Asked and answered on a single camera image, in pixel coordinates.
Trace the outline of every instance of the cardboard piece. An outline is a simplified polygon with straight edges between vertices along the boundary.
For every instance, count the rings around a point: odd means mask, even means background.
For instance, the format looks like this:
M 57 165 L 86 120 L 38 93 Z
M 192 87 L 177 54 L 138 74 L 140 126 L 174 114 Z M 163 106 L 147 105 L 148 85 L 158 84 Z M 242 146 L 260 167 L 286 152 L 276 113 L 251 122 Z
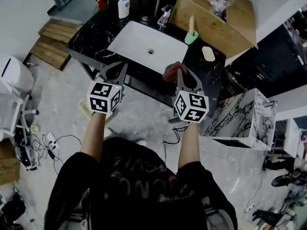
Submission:
M 257 47 L 255 14 L 251 1 L 234 0 L 223 21 L 210 12 L 207 0 L 177 0 L 170 22 L 188 31 L 193 15 L 199 38 L 230 58 L 251 47 Z
M 0 185 L 19 180 L 20 162 L 9 139 L 0 142 Z

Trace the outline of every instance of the sink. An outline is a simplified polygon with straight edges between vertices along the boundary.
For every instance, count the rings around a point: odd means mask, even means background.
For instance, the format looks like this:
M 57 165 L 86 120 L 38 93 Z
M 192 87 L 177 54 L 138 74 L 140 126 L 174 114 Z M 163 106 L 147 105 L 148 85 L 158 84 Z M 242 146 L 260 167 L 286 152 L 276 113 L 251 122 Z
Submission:
M 146 25 L 130 21 L 108 50 L 163 74 L 169 64 L 183 61 L 188 45 Z

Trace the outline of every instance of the soap dispenser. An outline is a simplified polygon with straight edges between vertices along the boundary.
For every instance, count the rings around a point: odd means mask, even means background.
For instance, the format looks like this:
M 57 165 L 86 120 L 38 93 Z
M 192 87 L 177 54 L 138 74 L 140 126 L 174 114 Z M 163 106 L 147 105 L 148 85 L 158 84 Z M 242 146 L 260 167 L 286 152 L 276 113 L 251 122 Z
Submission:
M 130 0 L 118 1 L 118 17 L 123 19 L 129 15 Z

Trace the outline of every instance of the white wall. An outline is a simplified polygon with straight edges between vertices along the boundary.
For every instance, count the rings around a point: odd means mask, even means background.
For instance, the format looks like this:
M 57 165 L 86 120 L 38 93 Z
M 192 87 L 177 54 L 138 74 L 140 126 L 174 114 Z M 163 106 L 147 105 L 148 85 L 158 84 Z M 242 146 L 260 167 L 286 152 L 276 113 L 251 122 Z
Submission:
M 274 31 L 278 26 L 291 17 L 307 0 L 250 0 L 253 3 L 256 18 L 257 43 Z M 229 65 L 241 54 L 229 58 L 225 66 Z
M 307 115 L 307 85 L 272 96 L 277 101 L 276 121 Z
M 54 0 L 0 0 L 0 55 L 24 60 Z

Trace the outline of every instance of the vanity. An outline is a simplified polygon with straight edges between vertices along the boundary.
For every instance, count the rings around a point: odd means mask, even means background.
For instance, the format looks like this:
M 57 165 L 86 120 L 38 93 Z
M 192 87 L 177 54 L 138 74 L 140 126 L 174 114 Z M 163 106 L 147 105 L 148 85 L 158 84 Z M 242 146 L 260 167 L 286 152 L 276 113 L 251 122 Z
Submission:
M 225 55 L 199 38 L 186 45 L 186 31 L 170 23 L 160 27 L 157 19 L 130 10 L 129 16 L 120 20 L 117 7 L 108 5 L 69 41 L 68 51 L 92 80 L 106 65 L 127 62 L 125 84 L 170 107 L 173 107 L 171 97 L 175 96 L 176 84 L 165 82 L 162 74 L 169 64 L 180 61 L 201 80 L 204 93 L 209 97 L 207 116 L 213 117 Z M 212 48 L 215 61 L 204 59 L 203 46 Z
M 271 150 L 276 103 L 258 89 L 219 102 L 212 120 L 206 120 L 202 135 L 228 147 Z

